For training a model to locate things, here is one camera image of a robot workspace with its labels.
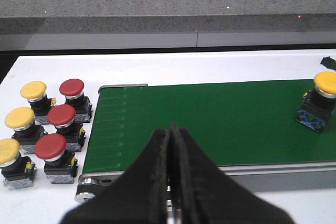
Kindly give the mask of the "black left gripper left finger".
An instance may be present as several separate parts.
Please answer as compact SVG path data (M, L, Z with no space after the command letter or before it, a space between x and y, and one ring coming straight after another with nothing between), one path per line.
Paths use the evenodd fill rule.
M166 223L169 133L154 130L133 164L110 186L69 211L61 223Z

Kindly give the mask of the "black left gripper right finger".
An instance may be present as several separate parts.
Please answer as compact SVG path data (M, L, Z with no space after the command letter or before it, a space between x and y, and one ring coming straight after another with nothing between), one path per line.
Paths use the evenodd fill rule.
M186 128L170 129L169 176L182 223L293 223L281 208L225 175Z

